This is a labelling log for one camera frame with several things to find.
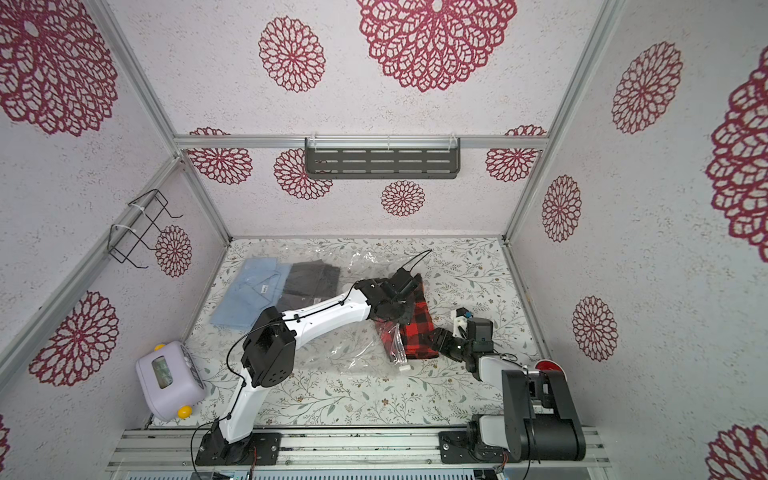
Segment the aluminium mounting rail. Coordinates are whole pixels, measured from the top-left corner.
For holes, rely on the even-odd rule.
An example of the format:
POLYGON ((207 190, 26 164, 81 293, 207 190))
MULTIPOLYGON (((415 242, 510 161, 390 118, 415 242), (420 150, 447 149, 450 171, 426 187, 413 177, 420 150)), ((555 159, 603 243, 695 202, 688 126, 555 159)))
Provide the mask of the aluminium mounting rail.
MULTIPOLYGON (((126 430, 105 470, 117 472, 225 471, 229 465, 198 465, 197 456, 211 458, 201 448, 201 430, 188 428, 126 430)), ((581 461, 525 460, 514 463, 508 454, 472 455, 467 429, 438 427, 281 428, 257 429, 244 447, 251 454, 239 461, 247 467, 257 456, 269 470, 421 469, 505 467, 602 467, 610 460, 596 429, 585 430, 586 455, 581 461)))

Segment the red black plaid shirt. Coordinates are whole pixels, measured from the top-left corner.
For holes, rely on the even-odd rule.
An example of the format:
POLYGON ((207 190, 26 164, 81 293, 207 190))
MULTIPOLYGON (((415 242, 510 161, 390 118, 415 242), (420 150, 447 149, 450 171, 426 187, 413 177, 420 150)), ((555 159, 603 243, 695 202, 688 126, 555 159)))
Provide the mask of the red black plaid shirt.
POLYGON ((373 321, 384 352, 391 363, 437 358, 433 347, 435 330, 425 298, 422 276, 415 276, 416 288, 400 310, 382 306, 373 310, 373 321))

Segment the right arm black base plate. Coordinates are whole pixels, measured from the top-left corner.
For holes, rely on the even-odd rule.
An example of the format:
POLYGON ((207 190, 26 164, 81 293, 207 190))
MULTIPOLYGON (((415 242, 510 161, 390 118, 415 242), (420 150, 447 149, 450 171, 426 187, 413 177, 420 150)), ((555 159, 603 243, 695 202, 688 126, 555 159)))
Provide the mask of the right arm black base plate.
POLYGON ((440 431, 438 448, 443 464, 507 464, 509 451, 489 446, 472 437, 467 431, 440 431))

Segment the lilac toy toaster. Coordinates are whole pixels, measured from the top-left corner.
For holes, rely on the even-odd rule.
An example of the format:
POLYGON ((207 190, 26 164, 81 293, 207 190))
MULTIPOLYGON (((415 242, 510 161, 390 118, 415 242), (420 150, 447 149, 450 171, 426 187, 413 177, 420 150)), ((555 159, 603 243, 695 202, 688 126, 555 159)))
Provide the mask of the lilac toy toaster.
POLYGON ((146 404, 160 421, 189 418, 206 397, 192 357, 178 340, 157 345, 136 362, 135 370, 146 404))

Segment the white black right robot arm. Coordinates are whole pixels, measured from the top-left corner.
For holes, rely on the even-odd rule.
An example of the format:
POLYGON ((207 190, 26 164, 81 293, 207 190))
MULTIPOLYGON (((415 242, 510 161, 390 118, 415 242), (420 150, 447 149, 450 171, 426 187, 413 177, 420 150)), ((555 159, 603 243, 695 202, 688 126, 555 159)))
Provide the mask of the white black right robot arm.
POLYGON ((564 372, 531 369, 497 352, 488 319, 469 318, 456 333, 437 328, 430 340, 433 349, 502 395, 500 415, 476 414, 465 430, 438 434, 442 463, 585 459, 585 434, 564 372))

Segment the light blue shirt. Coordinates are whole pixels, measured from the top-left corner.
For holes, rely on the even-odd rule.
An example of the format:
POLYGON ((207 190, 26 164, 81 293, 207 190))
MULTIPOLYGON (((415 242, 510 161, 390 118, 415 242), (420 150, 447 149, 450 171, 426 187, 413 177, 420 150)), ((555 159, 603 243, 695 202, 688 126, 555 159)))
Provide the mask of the light blue shirt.
POLYGON ((211 317, 216 327, 250 330, 280 299, 291 265, 277 258, 246 259, 211 317))

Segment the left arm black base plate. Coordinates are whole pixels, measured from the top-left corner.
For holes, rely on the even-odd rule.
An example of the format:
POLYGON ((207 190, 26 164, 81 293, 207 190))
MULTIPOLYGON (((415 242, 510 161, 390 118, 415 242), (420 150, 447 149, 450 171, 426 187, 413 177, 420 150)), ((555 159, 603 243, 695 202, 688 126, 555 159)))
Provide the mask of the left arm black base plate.
POLYGON ((194 458, 195 466, 274 466, 280 451, 280 433, 256 432, 243 440, 227 442, 216 430, 206 433, 194 458))

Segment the dark grey shirt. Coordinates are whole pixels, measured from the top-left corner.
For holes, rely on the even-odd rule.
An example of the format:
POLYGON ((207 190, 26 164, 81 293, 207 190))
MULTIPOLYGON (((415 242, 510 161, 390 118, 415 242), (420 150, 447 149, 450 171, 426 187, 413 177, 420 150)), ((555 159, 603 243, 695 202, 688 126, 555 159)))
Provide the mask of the dark grey shirt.
POLYGON ((292 264, 277 310, 299 310, 337 296, 340 274, 339 267, 323 261, 292 264))

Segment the dark grey wall shelf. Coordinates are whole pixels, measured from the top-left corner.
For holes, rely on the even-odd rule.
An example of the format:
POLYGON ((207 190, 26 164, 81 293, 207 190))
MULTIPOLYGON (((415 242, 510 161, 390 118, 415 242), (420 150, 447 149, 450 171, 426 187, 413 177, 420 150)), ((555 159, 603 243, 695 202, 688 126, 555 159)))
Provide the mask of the dark grey wall shelf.
POLYGON ((461 141, 393 137, 305 140, 305 172, 313 180, 453 180, 461 169, 461 141))

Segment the clear plastic vacuum bag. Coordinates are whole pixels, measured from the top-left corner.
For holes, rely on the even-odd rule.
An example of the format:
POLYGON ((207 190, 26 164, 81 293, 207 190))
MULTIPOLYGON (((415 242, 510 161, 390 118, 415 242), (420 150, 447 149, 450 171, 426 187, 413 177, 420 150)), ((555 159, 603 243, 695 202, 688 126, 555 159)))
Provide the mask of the clear plastic vacuum bag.
POLYGON ((422 279, 414 268, 420 252, 391 276, 362 279, 337 291, 340 268, 323 261, 244 261, 220 303, 212 325, 242 333, 239 376, 254 386, 274 386, 289 377, 295 355, 309 341, 343 326, 376 324, 390 360, 435 357, 428 344, 434 326, 422 279))

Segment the red white mug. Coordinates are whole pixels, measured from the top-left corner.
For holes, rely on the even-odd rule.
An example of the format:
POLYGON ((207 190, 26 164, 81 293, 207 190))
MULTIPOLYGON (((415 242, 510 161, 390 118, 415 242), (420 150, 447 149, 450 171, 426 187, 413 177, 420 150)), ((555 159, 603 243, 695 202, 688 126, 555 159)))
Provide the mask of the red white mug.
POLYGON ((557 371, 561 373, 564 372, 562 366, 551 359, 541 359, 537 361, 534 366, 534 369, 538 371, 557 371))

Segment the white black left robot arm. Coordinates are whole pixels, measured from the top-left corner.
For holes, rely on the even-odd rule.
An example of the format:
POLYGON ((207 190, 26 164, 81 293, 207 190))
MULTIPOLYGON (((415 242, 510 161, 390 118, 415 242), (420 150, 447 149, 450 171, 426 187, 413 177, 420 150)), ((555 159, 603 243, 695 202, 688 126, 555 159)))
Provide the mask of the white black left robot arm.
POLYGON ((251 435, 269 389, 293 372, 296 352, 309 342, 363 321, 405 323, 421 276, 401 267, 383 279, 363 279, 344 293, 299 310, 264 310, 236 343, 242 347, 239 386, 212 432, 226 445, 251 435))

